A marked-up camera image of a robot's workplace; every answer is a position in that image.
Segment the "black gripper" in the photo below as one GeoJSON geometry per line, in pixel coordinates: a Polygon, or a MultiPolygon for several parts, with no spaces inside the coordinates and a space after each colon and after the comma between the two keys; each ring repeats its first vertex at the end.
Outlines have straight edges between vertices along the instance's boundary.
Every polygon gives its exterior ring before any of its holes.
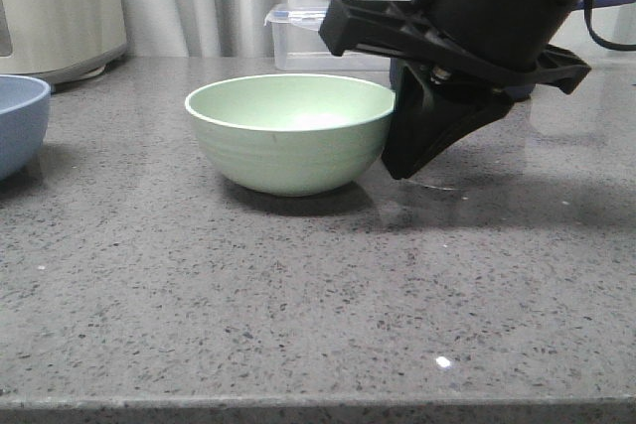
{"type": "Polygon", "coordinates": [[[589,65],[550,43],[578,1],[331,0],[319,35],[334,56],[417,63],[390,74],[396,100],[382,162],[401,180],[510,112],[514,100],[495,85],[578,87],[589,65]]]}

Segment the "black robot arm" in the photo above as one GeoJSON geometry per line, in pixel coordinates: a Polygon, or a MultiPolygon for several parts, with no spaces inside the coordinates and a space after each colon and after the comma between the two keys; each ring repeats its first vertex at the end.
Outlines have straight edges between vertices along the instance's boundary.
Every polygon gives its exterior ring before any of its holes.
{"type": "Polygon", "coordinates": [[[579,1],[588,0],[331,0],[319,34],[335,56],[395,60],[382,160],[392,177],[406,179],[505,117],[511,88],[577,88],[588,64],[552,37],[579,1]]]}

